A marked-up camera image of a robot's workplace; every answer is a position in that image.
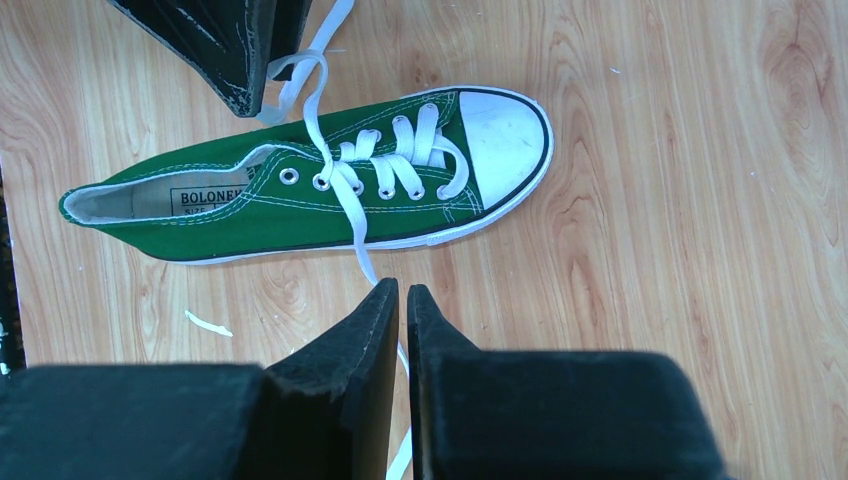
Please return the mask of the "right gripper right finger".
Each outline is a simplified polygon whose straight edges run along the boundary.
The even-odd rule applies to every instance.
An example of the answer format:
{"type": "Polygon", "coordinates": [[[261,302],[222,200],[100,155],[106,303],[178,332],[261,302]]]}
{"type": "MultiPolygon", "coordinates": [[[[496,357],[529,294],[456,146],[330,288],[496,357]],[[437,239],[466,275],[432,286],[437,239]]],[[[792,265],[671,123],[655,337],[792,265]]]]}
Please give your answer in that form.
{"type": "Polygon", "coordinates": [[[722,479],[696,392],[644,351],[475,346],[427,287],[407,297],[418,479],[722,479]]]}

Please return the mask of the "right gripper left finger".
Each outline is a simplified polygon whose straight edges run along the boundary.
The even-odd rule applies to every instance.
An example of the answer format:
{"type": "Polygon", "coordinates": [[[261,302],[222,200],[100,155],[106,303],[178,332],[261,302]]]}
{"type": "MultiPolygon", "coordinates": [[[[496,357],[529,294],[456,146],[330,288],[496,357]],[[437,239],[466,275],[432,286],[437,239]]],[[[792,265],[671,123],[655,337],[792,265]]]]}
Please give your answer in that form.
{"type": "Polygon", "coordinates": [[[5,479],[382,479],[396,280],[285,359],[48,365],[1,389],[5,479]]]}

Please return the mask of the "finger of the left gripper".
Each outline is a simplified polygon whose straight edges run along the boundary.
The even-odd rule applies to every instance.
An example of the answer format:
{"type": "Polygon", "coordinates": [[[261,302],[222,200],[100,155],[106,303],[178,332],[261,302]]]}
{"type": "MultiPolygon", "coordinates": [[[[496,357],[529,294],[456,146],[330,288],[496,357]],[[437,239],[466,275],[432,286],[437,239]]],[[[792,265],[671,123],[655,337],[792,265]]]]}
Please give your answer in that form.
{"type": "Polygon", "coordinates": [[[117,0],[111,5],[190,65],[236,116],[258,114],[275,1],[117,0]]]}
{"type": "Polygon", "coordinates": [[[311,0],[278,0],[270,37],[268,78],[284,81],[291,78],[293,68],[279,67],[282,59],[299,51],[311,0]]]}

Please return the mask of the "white shoelace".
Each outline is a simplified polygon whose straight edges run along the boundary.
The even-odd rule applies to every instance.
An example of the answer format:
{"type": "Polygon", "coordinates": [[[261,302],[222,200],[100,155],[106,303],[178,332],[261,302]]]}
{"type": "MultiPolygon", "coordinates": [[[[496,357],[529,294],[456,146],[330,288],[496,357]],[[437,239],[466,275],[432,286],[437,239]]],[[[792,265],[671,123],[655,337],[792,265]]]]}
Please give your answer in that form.
{"type": "Polygon", "coordinates": [[[430,157],[434,151],[451,155],[455,162],[455,173],[451,180],[436,189],[436,196],[440,200],[454,198],[463,192],[468,184],[471,168],[470,162],[459,147],[437,128],[438,107],[433,103],[420,107],[415,124],[403,115],[392,120],[396,139],[394,152],[376,156],[374,152],[381,133],[371,129],[360,131],[354,143],[341,143],[339,155],[337,157],[333,155],[318,122],[320,99],[329,77],[324,50],[351,12],[353,5],[352,1],[335,2],[313,37],[309,48],[282,59],[280,68],[290,65],[294,67],[291,78],[280,91],[278,102],[275,105],[264,104],[257,119],[266,125],[282,123],[294,106],[313,69],[321,68],[317,86],[303,104],[303,121],[308,136],[324,161],[324,167],[313,179],[313,187],[320,191],[331,190],[336,195],[352,228],[352,248],[360,268],[368,281],[375,285],[378,283],[377,275],[365,246],[368,224],[365,209],[359,199],[359,196],[365,192],[365,185],[350,163],[368,161],[372,164],[379,188],[378,196],[384,200],[390,200],[395,196],[397,181],[402,184],[410,199],[414,201],[422,199],[426,189],[415,168],[431,166],[433,163],[430,157]]]}

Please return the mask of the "green canvas sneaker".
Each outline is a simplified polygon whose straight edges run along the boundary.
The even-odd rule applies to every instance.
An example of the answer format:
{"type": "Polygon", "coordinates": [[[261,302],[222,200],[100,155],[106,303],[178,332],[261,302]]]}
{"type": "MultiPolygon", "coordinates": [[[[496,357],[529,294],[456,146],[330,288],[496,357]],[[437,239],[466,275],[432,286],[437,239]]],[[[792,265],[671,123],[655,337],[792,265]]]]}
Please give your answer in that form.
{"type": "Polygon", "coordinates": [[[541,183],[545,110],[514,91],[453,86],[168,152],[65,193],[69,222],[153,258],[214,264],[261,255],[435,246],[475,233],[541,183]]]}

